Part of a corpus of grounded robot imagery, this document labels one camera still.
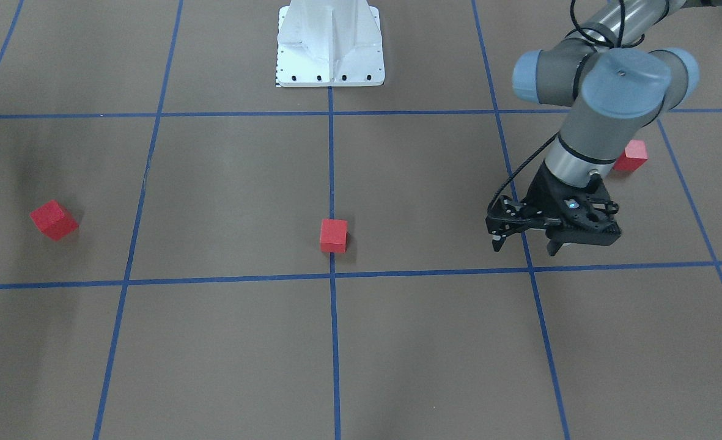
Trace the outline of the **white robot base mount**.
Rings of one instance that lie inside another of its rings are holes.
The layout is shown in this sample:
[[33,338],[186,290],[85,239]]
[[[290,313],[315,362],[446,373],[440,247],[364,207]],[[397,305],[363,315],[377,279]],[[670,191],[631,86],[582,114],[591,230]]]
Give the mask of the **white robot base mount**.
[[275,84],[375,87],[385,83],[380,11],[366,1],[292,1],[279,9]]

